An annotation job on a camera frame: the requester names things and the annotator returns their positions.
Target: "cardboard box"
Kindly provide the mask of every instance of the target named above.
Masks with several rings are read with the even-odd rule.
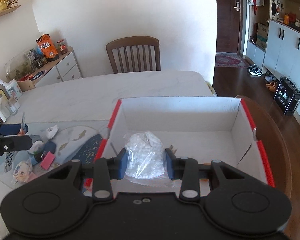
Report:
[[[269,27],[261,23],[258,24],[256,44],[263,49],[266,49],[268,30]]]
[[[126,133],[151,131],[165,148],[177,148],[177,157],[198,163],[221,160],[274,186],[272,171],[255,123],[243,99],[223,97],[144,97],[119,99],[108,125],[109,139],[100,144],[96,159],[115,157],[124,147]],[[148,187],[127,179],[111,181],[117,192],[180,191],[181,183],[168,190]],[[200,181],[201,196],[210,193]]]

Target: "door handle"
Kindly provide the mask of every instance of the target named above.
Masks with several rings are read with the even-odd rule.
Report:
[[[235,4],[236,4],[236,6],[234,6],[234,8],[237,10],[237,12],[239,12],[240,11],[240,0],[235,0]]]

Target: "brown door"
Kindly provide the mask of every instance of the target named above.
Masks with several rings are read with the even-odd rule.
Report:
[[[216,0],[217,5],[217,37],[216,51],[237,53],[240,35],[240,14],[237,11],[240,0]]]

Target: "black shoe rack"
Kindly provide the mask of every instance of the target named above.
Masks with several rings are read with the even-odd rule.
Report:
[[[281,77],[274,100],[285,115],[293,115],[300,100],[300,91],[288,78]]]

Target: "rug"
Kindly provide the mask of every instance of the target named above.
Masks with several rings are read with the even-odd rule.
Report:
[[[249,64],[244,59],[242,59],[239,55],[216,54],[215,66],[248,68]]]

